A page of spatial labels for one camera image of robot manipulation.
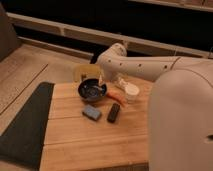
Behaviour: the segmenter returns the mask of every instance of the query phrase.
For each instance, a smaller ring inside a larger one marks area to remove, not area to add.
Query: wooden table
[[[114,100],[105,97],[93,106],[102,111],[98,122],[82,115],[86,105],[79,83],[54,87],[40,170],[148,170],[147,100],[152,83],[136,78],[140,87],[134,104],[121,107],[114,124],[106,121]],[[109,90],[124,93],[113,84]]]

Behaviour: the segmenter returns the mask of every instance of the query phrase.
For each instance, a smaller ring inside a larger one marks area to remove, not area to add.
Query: blue bowl
[[[87,102],[96,102],[101,100],[107,92],[106,84],[98,85],[98,79],[92,78],[83,81],[78,87],[78,93],[81,98]]]

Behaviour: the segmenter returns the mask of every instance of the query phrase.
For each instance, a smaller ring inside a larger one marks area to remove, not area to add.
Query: clear plastic cup
[[[140,89],[136,85],[132,83],[128,83],[125,86],[125,97],[126,97],[127,103],[134,103],[135,100],[137,99],[139,92],[140,92]]]

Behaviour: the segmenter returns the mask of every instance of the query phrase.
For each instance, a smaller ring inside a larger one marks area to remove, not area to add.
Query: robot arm
[[[150,171],[213,170],[213,62],[187,57],[126,57],[121,44],[99,56],[117,72],[155,81],[148,102]]]
[[[97,63],[104,70],[106,80],[112,81],[116,73],[120,72],[154,82],[169,70],[206,60],[180,56],[126,57],[126,55],[125,47],[116,43],[99,56]]]

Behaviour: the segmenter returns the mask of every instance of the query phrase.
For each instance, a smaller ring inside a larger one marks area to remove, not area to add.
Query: blue sponge
[[[91,105],[86,105],[82,113],[95,121],[97,121],[101,116],[101,112]]]

